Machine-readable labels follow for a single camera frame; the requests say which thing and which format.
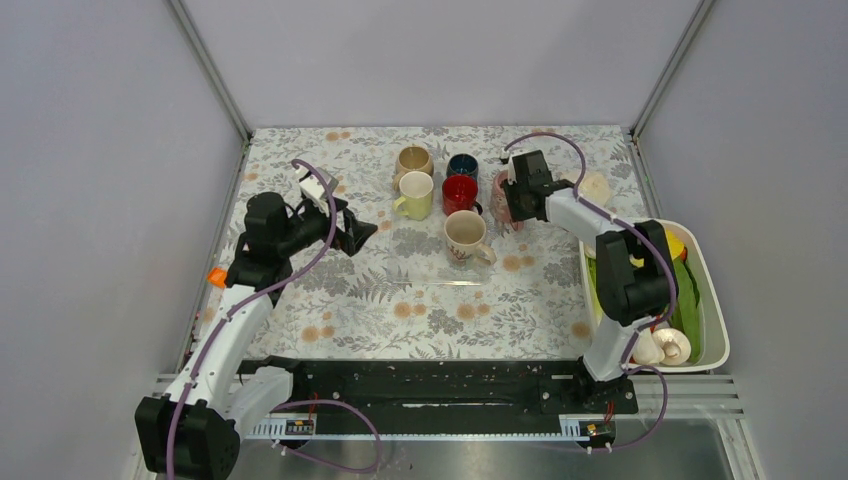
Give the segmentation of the blue ribbed mug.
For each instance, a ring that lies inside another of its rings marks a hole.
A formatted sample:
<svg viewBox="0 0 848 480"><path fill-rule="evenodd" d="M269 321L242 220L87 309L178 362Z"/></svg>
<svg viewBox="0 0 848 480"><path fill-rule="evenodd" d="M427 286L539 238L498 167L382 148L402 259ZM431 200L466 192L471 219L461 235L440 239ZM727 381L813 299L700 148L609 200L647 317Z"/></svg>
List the blue ribbed mug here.
<svg viewBox="0 0 848 480"><path fill-rule="evenodd" d="M457 154L452 156L446 166L446 177L462 175L477 181L479 175L478 160L470 154Z"/></svg>

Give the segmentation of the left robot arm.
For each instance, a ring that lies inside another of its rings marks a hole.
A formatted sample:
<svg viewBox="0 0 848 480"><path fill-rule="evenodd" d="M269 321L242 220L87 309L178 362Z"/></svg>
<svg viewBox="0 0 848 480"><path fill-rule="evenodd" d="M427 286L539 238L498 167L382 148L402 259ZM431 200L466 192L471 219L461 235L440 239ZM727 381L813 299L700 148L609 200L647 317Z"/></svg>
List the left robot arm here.
<svg viewBox="0 0 848 480"><path fill-rule="evenodd" d="M136 408L149 471L170 479L225 479L242 441L273 406L296 411L309 401L308 381L282 367L261 367L230 389L259 326L299 276L292 257L316 243L353 256L378 230L358 220L344 200L301 198L296 207L274 192L248 201L214 326L164 394L145 397Z"/></svg>

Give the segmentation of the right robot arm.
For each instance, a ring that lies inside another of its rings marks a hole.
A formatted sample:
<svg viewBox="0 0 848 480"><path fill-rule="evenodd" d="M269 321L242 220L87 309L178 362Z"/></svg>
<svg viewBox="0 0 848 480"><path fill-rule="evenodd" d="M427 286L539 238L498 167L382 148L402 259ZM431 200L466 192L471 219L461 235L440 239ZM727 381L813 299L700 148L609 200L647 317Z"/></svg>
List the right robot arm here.
<svg viewBox="0 0 848 480"><path fill-rule="evenodd" d="M582 356L586 377L573 386L575 402L597 412L613 398L610 381L626 374L639 333L671 316L677 281L664 227L656 220L627 221L556 180L541 151L506 152L501 182L511 219L536 219L575 235L595 253L595 292L602 320Z"/></svg>

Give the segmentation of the beige round mug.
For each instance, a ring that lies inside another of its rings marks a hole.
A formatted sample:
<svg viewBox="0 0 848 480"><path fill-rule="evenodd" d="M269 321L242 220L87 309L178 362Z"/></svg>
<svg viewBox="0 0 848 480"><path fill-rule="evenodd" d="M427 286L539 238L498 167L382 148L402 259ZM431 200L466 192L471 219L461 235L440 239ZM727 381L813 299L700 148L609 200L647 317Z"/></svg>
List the beige round mug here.
<svg viewBox="0 0 848 480"><path fill-rule="evenodd" d="M395 162L395 174L392 179L394 191L399 190L400 180L410 172L423 172L433 176L434 163L427 149L413 145L400 151Z"/></svg>

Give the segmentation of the pink ghost mug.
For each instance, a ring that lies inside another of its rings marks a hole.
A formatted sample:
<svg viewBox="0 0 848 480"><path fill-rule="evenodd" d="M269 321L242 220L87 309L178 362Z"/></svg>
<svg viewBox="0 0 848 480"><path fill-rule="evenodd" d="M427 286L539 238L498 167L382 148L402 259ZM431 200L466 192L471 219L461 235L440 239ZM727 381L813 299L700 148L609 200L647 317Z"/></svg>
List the pink ghost mug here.
<svg viewBox="0 0 848 480"><path fill-rule="evenodd" d="M494 219L505 226L510 227L515 232L520 232L524 228L524 223L514 221L509 210L506 193L502 183L508 179L508 171L502 170L492 181L490 210Z"/></svg>

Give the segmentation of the tall cream illustrated mug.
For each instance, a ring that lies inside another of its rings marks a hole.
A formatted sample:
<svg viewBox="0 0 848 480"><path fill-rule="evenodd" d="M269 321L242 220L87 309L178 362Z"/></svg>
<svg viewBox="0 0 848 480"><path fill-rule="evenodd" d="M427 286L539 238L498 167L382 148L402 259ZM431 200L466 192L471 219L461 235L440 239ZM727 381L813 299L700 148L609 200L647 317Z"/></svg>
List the tall cream illustrated mug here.
<svg viewBox="0 0 848 480"><path fill-rule="evenodd" d="M444 222L443 232L451 264L465 267L476 262L492 266L497 262L496 253L486 243L486 222L475 211L459 210L450 214Z"/></svg>

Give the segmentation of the light green mug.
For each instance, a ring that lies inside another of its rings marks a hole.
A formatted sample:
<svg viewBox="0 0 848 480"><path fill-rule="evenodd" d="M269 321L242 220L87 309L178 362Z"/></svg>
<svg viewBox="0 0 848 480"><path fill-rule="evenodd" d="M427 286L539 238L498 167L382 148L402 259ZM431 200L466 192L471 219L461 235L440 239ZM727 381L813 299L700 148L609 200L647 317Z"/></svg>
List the light green mug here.
<svg viewBox="0 0 848 480"><path fill-rule="evenodd" d="M398 182L400 196L394 201L392 209L400 216L415 221L426 219L433 204L434 181L424 172L405 173Z"/></svg>

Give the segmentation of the red mug black handle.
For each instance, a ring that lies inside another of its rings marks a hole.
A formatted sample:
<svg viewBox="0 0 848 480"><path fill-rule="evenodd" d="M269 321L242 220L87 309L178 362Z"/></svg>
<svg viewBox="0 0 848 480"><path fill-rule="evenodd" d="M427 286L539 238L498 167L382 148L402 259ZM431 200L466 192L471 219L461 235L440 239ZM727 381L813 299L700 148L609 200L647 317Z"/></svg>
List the red mug black handle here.
<svg viewBox="0 0 848 480"><path fill-rule="evenodd" d="M478 184L467 175L449 176L442 184L442 210L449 216L460 210L475 211L482 214L482 206L477 201Z"/></svg>

